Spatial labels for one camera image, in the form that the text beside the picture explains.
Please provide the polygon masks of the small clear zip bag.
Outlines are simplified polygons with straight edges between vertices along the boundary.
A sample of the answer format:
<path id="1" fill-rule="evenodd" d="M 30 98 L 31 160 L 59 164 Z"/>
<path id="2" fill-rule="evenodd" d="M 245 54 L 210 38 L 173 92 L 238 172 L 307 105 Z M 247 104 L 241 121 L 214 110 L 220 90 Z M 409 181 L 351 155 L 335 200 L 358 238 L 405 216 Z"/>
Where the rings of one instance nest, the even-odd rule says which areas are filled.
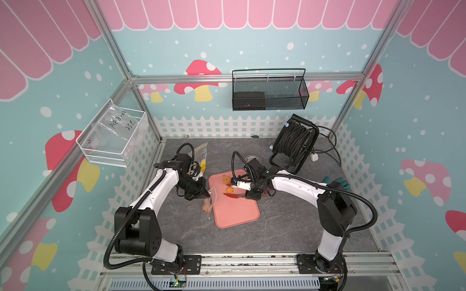
<path id="1" fill-rule="evenodd" d="M 204 204 L 202 205 L 201 211 L 201 220 L 208 221 L 214 217 L 214 206 L 218 200 L 218 192 L 215 187 L 212 187 L 208 190 L 209 197 L 204 199 Z"/>

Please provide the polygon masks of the red metal tongs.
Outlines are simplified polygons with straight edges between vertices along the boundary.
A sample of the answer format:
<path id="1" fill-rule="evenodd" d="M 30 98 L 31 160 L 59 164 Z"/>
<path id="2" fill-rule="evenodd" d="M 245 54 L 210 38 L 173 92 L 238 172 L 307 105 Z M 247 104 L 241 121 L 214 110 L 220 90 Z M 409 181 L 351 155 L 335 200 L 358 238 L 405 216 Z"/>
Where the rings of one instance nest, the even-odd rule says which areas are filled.
<path id="1" fill-rule="evenodd" d="M 223 195 L 228 197 L 228 198 L 232 198 L 232 199 L 240 199 L 240 198 L 245 197 L 245 195 L 229 194 L 229 193 L 224 193 Z"/>

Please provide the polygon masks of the clear resealable bag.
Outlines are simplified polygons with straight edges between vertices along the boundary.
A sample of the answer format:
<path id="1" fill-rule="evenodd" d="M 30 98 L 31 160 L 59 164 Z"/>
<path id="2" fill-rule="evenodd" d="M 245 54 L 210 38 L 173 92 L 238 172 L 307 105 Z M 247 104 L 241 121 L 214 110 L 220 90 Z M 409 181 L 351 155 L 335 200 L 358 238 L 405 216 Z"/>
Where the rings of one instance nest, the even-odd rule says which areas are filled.
<path id="1" fill-rule="evenodd" d="M 197 177 L 205 173 L 207 153 L 208 143 L 203 143 L 194 149 L 194 161 L 191 164 L 190 175 Z"/>

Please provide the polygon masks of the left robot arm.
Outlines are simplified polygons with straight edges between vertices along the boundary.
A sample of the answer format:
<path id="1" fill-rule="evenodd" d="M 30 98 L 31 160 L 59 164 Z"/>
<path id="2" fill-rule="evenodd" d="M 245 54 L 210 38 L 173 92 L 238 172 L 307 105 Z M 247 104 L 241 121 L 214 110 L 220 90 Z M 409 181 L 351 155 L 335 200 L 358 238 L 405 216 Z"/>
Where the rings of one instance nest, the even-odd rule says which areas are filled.
<path id="1" fill-rule="evenodd" d="M 184 268 L 183 249 L 163 238 L 158 213 L 173 188 L 182 190 L 188 201 L 209 198 L 206 179 L 190 143 L 182 144 L 172 159 L 154 167 L 157 172 L 148 187 L 130 206 L 119 207 L 115 212 L 114 236 L 103 259 L 108 270 L 137 263 L 161 265 L 172 273 Z"/>

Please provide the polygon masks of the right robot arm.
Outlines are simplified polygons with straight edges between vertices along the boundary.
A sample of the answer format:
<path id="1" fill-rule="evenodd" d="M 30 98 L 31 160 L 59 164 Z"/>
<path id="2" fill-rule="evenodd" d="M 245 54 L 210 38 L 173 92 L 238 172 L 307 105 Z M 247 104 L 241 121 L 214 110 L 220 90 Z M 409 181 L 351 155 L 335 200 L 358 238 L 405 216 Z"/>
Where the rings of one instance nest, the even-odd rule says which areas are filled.
<path id="1" fill-rule="evenodd" d="M 298 197 L 317 208 L 323 233 L 311 264 L 322 274 L 331 272 L 338 260 L 344 259 L 343 248 L 352 233 L 369 229 L 377 222 L 375 206 L 366 198 L 346 190 L 343 182 L 336 180 L 318 183 L 276 166 L 267 169 L 256 158 L 246 161 L 236 150 L 231 158 L 232 168 L 236 158 L 244 164 L 246 175 L 238 177 L 233 170 L 231 183 L 245 190 L 247 199 L 258 201 L 268 190 L 272 191 L 270 196 L 279 191 Z M 358 210 L 354 200 L 362 202 L 371 211 L 370 221 L 355 227 L 352 223 Z"/>

